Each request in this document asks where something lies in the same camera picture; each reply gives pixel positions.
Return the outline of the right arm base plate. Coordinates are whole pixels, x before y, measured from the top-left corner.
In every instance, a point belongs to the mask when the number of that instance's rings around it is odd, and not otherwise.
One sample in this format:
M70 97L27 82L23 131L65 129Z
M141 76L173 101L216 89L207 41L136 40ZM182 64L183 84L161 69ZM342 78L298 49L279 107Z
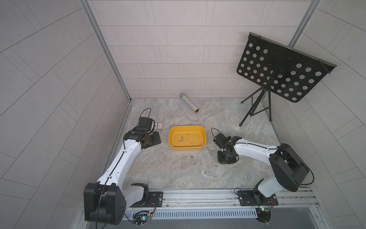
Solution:
M234 193L238 196L241 206L278 206L278 200L275 194L267 198L259 191L235 189Z

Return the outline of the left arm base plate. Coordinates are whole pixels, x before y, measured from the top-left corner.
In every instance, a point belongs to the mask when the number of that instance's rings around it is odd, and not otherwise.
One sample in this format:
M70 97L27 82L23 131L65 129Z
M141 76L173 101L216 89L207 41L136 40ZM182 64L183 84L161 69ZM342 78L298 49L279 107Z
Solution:
M131 208L160 208L163 201L163 192L153 191L149 192L148 196L144 195L143 199L139 202L134 203Z

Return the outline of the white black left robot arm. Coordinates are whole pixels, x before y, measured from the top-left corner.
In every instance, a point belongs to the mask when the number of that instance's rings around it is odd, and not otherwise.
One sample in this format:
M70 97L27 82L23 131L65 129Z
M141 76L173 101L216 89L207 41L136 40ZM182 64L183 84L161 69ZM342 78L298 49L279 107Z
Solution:
M107 171L84 189L84 219L87 222L118 225L127 208L144 207L149 202L147 184L133 183L123 189L123 183L141 150L159 144L161 139L157 131L131 130L125 134L123 146Z

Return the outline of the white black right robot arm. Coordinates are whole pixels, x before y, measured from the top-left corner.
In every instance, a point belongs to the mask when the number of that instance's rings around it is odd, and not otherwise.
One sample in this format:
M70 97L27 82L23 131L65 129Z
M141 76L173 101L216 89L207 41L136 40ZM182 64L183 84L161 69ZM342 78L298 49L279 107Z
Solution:
M241 137L225 137L218 134L213 142L221 149L217 152L220 164L234 164L240 156L247 156L271 166L274 175L259 181L253 189L256 203L268 200L277 192L296 192L303 181L312 173L307 164L288 144L267 146L247 141Z

